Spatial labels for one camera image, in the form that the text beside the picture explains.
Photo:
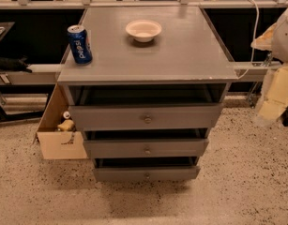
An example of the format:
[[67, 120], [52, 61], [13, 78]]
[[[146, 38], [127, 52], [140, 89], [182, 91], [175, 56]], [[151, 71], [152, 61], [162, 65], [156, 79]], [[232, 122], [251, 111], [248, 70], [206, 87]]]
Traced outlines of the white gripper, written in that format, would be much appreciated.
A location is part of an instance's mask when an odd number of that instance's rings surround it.
[[277, 70], [267, 71], [262, 95], [255, 108], [256, 124], [268, 126], [280, 119], [288, 108], [288, 24], [273, 23], [251, 43], [251, 47], [270, 51], [282, 62]]

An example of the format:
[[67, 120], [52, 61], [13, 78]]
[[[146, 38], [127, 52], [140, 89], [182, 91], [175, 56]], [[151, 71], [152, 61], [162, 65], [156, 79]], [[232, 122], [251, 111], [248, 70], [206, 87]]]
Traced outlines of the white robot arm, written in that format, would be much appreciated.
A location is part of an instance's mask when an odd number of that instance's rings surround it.
[[255, 122], [258, 126], [268, 126], [281, 120], [288, 127], [288, 8], [251, 47], [270, 51], [282, 62], [277, 70], [269, 69], [265, 75], [261, 97], [256, 105]]

